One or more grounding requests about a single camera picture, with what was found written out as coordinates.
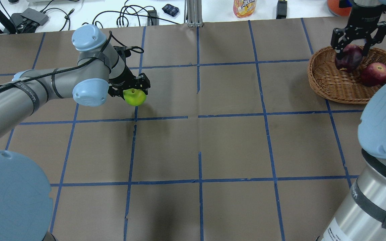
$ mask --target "snack bag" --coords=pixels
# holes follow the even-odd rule
[[[257,0],[234,0],[233,13],[238,18],[245,18],[253,14]]]

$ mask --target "white label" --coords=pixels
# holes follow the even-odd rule
[[[330,225],[326,229],[323,235],[324,241],[352,241],[336,222],[336,218],[333,218]]]

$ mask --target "orange round object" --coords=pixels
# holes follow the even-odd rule
[[[339,0],[327,0],[328,9],[337,16],[349,16],[351,12],[351,7],[349,8],[340,8]]]

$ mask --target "red apple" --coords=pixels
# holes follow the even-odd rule
[[[360,75],[365,86],[382,84],[386,80],[386,65],[382,63],[369,64]]]
[[[334,64],[338,70],[346,70],[347,72],[353,72],[361,63],[363,59],[363,54],[360,49],[355,44],[348,44],[342,51],[343,57],[337,59],[334,57]]]

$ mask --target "chip bag logo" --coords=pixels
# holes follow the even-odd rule
[[[242,4],[241,8],[244,8],[245,6],[247,6],[248,4],[250,3],[253,3],[255,2],[256,0],[244,0],[244,3]]]

